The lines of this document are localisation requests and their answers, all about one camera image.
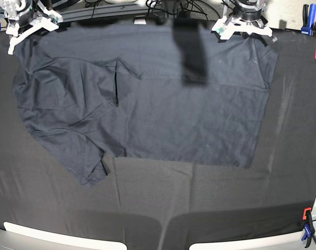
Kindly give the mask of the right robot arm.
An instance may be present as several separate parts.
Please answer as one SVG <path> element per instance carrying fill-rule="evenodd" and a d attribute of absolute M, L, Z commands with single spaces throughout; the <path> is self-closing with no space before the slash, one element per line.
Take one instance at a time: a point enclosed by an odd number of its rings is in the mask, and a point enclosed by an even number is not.
<path fill-rule="evenodd" d="M 0 7 L 4 11 L 8 24 L 24 27 L 33 19 L 33 1 L 32 0 L 0 0 Z"/>

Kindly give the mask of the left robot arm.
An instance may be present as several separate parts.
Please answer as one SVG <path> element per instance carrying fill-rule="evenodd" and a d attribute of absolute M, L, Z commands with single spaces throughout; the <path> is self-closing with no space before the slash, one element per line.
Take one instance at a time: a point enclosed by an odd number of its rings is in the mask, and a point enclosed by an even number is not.
<path fill-rule="evenodd" d="M 261 18 L 263 9 L 266 8 L 265 0 L 235 0 L 230 16 L 244 21 L 256 21 Z"/>

